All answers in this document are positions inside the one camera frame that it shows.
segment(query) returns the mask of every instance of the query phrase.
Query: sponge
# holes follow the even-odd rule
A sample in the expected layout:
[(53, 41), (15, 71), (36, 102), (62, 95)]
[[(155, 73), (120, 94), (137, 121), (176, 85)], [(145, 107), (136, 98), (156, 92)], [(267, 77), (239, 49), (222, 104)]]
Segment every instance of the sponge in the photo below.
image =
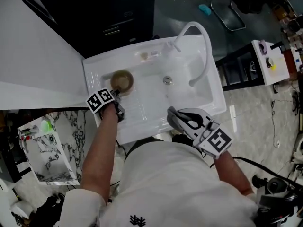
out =
[(206, 6), (205, 4), (200, 4), (199, 9), (208, 16), (211, 15), (211, 13), (212, 13), (211, 9), (208, 6)]

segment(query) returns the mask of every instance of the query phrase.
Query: person's arm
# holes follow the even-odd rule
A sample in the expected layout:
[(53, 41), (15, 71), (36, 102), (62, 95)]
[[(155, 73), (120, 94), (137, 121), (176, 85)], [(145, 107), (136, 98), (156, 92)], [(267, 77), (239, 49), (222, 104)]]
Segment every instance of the person's arm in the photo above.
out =
[(228, 151), (224, 152), (219, 159), (214, 160), (214, 164), (221, 181), (234, 186), (244, 196), (253, 193), (247, 177)]
[(109, 105), (84, 160), (81, 188), (99, 193), (107, 203), (113, 172), (118, 116)]

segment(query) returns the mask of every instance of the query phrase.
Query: white shirt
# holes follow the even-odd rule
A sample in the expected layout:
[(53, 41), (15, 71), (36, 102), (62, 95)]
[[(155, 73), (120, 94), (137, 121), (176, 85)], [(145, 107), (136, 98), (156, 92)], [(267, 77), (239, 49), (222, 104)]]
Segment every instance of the white shirt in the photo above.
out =
[(112, 204), (95, 192), (69, 191), (60, 227), (252, 227), (257, 210), (254, 201), (219, 181), (196, 149), (151, 142), (126, 159)]

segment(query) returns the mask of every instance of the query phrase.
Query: person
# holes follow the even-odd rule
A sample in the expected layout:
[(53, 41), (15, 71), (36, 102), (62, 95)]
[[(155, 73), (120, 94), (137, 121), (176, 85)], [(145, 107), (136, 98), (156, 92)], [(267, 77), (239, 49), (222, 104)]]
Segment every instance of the person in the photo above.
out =
[(117, 135), (114, 105), (83, 164), (80, 189), (67, 192), (60, 227), (251, 227), (258, 210), (251, 185), (228, 152), (214, 160), (186, 144), (153, 141), (127, 154), (120, 193), (107, 204)]

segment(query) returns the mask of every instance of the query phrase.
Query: curved faucet spout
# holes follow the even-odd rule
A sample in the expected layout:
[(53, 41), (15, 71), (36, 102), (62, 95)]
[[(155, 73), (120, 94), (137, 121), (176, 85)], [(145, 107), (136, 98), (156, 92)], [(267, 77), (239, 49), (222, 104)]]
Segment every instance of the curved faucet spout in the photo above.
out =
[(175, 41), (171, 42), (171, 45), (173, 45), (176, 48), (177, 51), (181, 52), (180, 48), (178, 47), (178, 42), (179, 42), (180, 38), (184, 35), (184, 33), (191, 26), (194, 26), (194, 27), (196, 27), (196, 28), (198, 28), (200, 30), (201, 34), (204, 37), (205, 44), (206, 44), (206, 63), (205, 63), (205, 67), (204, 67), (204, 70), (202, 71), (201, 75), (199, 75), (195, 79), (191, 79), (189, 81), (189, 85), (191, 87), (193, 87), (199, 80), (201, 80), (202, 78), (204, 78), (207, 75), (208, 71), (209, 71), (210, 59), (211, 59), (211, 56), (212, 56), (212, 44), (210, 43), (210, 39), (209, 39), (207, 31), (199, 23), (197, 23), (197, 22), (189, 22), (189, 23), (187, 23), (184, 26), (184, 28), (182, 29), (181, 33), (177, 36), (177, 38), (175, 39)]

